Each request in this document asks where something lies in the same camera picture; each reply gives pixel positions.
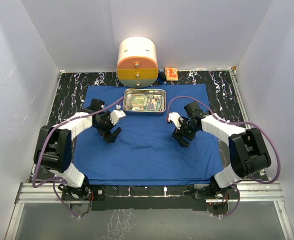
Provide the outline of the blue surgical cloth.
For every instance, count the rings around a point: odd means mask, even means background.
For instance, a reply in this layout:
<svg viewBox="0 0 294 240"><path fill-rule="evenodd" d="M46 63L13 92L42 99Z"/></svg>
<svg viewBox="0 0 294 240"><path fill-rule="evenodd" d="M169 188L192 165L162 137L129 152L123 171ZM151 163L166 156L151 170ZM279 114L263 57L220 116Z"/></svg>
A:
<svg viewBox="0 0 294 240"><path fill-rule="evenodd" d="M93 127L77 137L73 163L92 185L207 184L223 168L216 137L199 131L182 147L164 114L128 113L118 126L122 131L114 143Z"/></svg>

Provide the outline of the packaged supplies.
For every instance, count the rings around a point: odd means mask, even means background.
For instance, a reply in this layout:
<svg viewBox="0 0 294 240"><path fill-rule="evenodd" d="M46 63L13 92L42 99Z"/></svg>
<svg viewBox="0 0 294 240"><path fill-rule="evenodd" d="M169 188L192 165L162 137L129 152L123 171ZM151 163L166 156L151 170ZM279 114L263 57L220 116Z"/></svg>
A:
<svg viewBox="0 0 294 240"><path fill-rule="evenodd" d="M162 98L154 94L131 94L125 109L138 112L161 112Z"/></svg>

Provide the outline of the steel instrument tray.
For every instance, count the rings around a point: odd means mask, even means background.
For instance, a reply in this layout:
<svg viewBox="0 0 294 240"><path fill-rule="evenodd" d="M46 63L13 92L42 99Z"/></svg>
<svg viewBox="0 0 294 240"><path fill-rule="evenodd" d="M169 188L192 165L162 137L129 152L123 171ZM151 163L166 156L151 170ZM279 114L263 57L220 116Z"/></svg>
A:
<svg viewBox="0 0 294 240"><path fill-rule="evenodd" d="M130 114L160 115L166 110L166 96L162 89L129 88L124 92L123 110Z"/></svg>

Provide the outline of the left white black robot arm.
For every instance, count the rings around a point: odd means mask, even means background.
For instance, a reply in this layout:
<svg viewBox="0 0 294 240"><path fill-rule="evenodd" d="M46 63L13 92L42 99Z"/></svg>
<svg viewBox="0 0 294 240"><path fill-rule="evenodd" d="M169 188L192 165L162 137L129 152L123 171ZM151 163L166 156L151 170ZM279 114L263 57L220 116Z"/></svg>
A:
<svg viewBox="0 0 294 240"><path fill-rule="evenodd" d="M126 116L120 102L118 99L108 106L104 101L94 98L90 106L67 120L53 126L42 126L33 157L34 173L37 174L40 168L47 169L54 174L49 181L57 183L62 192L80 200L93 198L87 176L72 162L72 142L90 128L95 128L106 143L115 142L121 132L116 124Z"/></svg>

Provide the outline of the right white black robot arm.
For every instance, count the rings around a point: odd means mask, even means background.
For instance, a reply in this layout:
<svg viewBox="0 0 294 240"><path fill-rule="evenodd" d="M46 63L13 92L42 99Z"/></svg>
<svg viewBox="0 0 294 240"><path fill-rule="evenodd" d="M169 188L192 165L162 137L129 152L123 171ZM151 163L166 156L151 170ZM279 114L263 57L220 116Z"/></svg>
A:
<svg viewBox="0 0 294 240"><path fill-rule="evenodd" d="M186 117L177 112L170 112L167 116L167 122L175 125L172 137L180 146L189 147L196 133L202 131L223 141L230 155L230 164L210 177L207 186L193 188L193 195L222 198L233 185L271 165L271 157L258 128L230 124L210 110L203 111L196 101L185 105L184 110Z"/></svg>

